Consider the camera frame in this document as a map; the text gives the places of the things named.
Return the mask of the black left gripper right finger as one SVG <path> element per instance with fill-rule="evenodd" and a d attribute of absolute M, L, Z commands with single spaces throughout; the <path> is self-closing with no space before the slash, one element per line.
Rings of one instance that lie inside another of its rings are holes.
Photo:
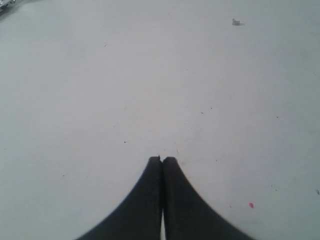
<path fill-rule="evenodd" d="M 162 162 L 165 237 L 167 240 L 251 240 L 215 212 L 192 187 L 178 161 Z"/>

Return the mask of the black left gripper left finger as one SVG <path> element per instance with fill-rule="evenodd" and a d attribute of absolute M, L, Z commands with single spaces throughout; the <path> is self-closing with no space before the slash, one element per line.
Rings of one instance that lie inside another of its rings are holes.
<path fill-rule="evenodd" d="M 119 206 L 80 240 L 159 240 L 163 211 L 163 165 L 152 156 Z"/>

